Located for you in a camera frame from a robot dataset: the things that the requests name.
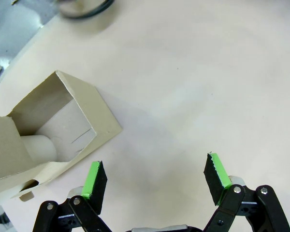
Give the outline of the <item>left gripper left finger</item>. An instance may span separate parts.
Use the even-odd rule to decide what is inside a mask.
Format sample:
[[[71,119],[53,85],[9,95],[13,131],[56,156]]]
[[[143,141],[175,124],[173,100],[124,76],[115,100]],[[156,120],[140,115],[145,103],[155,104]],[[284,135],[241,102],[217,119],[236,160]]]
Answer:
[[[93,162],[80,194],[68,197],[61,204],[45,201],[40,205],[33,231],[71,232],[81,227],[85,232],[109,232],[99,217],[106,183],[103,162]]]

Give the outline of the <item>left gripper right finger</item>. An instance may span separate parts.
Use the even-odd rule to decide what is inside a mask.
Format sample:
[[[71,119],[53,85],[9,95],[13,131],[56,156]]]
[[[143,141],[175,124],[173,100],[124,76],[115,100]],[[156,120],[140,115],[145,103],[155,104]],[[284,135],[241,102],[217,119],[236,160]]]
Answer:
[[[290,226],[280,201],[269,185],[249,189],[237,176],[229,176],[216,153],[208,153],[204,168],[216,211],[206,232],[227,232],[236,216],[243,216],[254,232],[289,232]]]

